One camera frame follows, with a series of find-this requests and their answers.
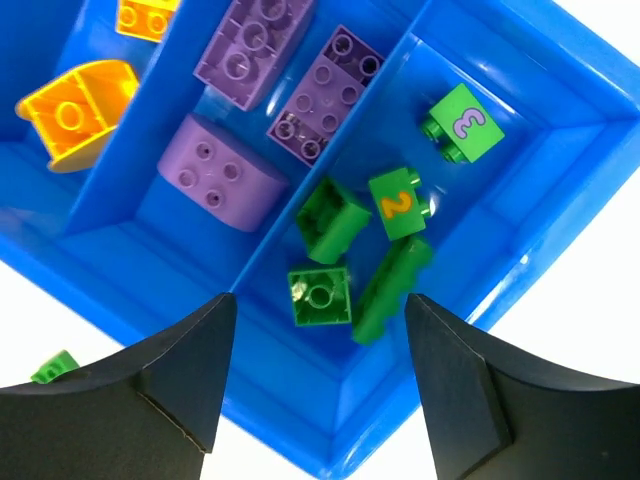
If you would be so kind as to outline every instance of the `light purple brick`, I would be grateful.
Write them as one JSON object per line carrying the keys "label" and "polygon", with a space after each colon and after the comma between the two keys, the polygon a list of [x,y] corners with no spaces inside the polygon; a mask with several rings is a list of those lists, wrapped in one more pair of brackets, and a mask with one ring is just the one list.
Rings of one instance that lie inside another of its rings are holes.
{"label": "light purple brick", "polygon": [[382,62],[377,52],[339,26],[276,117],[269,136],[313,166]]}
{"label": "light purple brick", "polygon": [[271,90],[313,16],[315,0],[233,0],[195,76],[242,110]]}
{"label": "light purple brick", "polygon": [[227,225],[257,230],[287,179],[228,132],[190,114],[158,164],[160,174]]}

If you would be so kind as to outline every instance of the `blue plastic bin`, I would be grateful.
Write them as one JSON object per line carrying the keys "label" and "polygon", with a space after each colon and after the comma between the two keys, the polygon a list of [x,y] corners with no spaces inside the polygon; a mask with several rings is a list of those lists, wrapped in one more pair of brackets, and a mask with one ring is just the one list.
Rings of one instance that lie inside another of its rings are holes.
{"label": "blue plastic bin", "polygon": [[[638,166],[640,72],[551,1],[317,3],[279,82],[249,113],[192,73],[228,1],[182,0],[158,46],[115,33],[116,0],[5,5],[0,258],[125,345],[235,292],[223,413],[311,474],[344,478],[419,399],[402,315],[370,348],[351,341],[349,326],[294,327],[286,273],[306,258],[294,225],[303,201],[328,174],[371,202],[370,177],[416,168],[436,210],[426,230],[436,257],[416,290],[488,329]],[[338,24],[387,60],[309,170],[265,132]],[[105,58],[129,61],[140,89],[91,171],[53,174],[14,105]],[[443,161],[418,129],[461,82],[506,133],[471,165]],[[222,224],[157,174],[194,110],[289,177],[258,232]],[[374,215],[347,254],[355,299],[388,245]]]}

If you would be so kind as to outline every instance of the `hollow green brick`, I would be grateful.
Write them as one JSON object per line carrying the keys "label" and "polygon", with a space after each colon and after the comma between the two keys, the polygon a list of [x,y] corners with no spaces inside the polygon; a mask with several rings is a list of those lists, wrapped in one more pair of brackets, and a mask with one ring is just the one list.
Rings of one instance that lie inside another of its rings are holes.
{"label": "hollow green brick", "polygon": [[333,265],[369,223],[371,212],[347,189],[326,178],[296,216],[308,256]]}
{"label": "hollow green brick", "polygon": [[415,189],[420,177],[415,170],[399,168],[369,180],[369,190],[378,207],[389,240],[397,240],[424,230],[429,205]]}
{"label": "hollow green brick", "polygon": [[293,270],[288,279],[298,327],[351,323],[346,267]]}
{"label": "hollow green brick", "polygon": [[444,158],[454,163],[473,163],[504,138],[504,132],[465,84],[429,111],[421,129],[440,144]]}
{"label": "hollow green brick", "polygon": [[80,365],[66,350],[62,350],[55,357],[49,359],[31,376],[35,383],[50,383],[60,375],[79,368]]}
{"label": "hollow green brick", "polygon": [[433,250],[419,235],[393,242],[353,312],[353,340],[371,345],[384,335],[388,318],[401,308],[402,295],[414,287]]}

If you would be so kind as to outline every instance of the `toy brick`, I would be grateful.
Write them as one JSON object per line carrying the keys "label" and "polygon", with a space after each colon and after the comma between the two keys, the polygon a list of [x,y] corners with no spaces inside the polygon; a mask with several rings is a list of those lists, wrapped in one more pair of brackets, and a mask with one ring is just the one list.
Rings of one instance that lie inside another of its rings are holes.
{"label": "toy brick", "polygon": [[218,220],[246,232],[260,226],[288,185],[271,164],[193,114],[178,129],[158,170]]}
{"label": "toy brick", "polygon": [[116,32],[160,43],[178,3],[178,0],[119,0]]}
{"label": "toy brick", "polygon": [[440,153],[453,163],[473,163],[504,138],[504,132],[465,84],[438,102],[421,128],[441,144]]}
{"label": "toy brick", "polygon": [[432,257],[433,250],[418,235],[393,242],[354,309],[354,341],[370,345],[384,335],[386,320],[400,310],[400,298]]}
{"label": "toy brick", "polygon": [[348,190],[325,179],[296,216],[309,258],[333,265],[369,223],[371,212]]}
{"label": "toy brick", "polygon": [[16,112],[31,121],[56,173],[93,166],[138,89],[122,60],[78,65],[29,94]]}
{"label": "toy brick", "polygon": [[79,368],[78,362],[67,352],[62,350],[55,357],[49,359],[40,369],[31,376],[35,383],[50,383],[60,375]]}
{"label": "toy brick", "polygon": [[269,136],[313,166],[382,62],[371,47],[338,27],[276,117]]}
{"label": "toy brick", "polygon": [[399,168],[369,180],[389,240],[397,240],[424,230],[424,218],[430,216],[429,205],[415,189],[420,186],[418,172]]}
{"label": "toy brick", "polygon": [[315,0],[234,0],[194,75],[242,110],[262,101],[302,40]]}
{"label": "toy brick", "polygon": [[346,267],[294,270],[288,280],[298,327],[351,323]]}

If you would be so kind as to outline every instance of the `printed number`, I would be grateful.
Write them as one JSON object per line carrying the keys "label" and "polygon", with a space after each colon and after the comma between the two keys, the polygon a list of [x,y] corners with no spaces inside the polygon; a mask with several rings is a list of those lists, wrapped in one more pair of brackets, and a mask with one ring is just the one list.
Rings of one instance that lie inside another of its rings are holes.
{"label": "printed number", "polygon": [[453,124],[453,131],[459,138],[464,140],[469,136],[467,129],[473,127],[473,120],[475,120],[478,125],[487,123],[484,113],[477,108],[467,108],[462,114],[462,118],[456,120]]}
{"label": "printed number", "polygon": [[384,197],[380,201],[382,207],[382,213],[387,220],[391,220],[395,217],[396,213],[407,213],[413,206],[413,200],[411,195],[407,192],[400,192],[398,194],[399,201],[391,200],[389,197]]}

